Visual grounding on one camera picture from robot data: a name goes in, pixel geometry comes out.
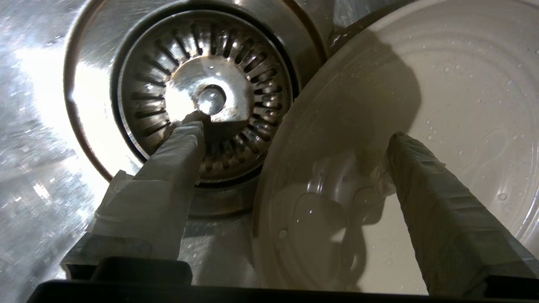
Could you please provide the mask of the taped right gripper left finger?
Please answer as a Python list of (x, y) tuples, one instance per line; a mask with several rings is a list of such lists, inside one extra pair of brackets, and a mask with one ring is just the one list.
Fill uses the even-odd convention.
[(177, 261), (205, 152), (193, 112), (135, 175), (116, 173), (81, 239), (62, 259), (68, 279), (88, 279), (108, 257)]

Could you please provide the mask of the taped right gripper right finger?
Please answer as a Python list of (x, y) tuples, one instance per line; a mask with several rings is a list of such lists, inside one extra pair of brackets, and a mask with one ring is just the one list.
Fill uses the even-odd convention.
[(425, 145), (397, 132), (385, 159), (429, 295), (538, 297), (537, 258)]

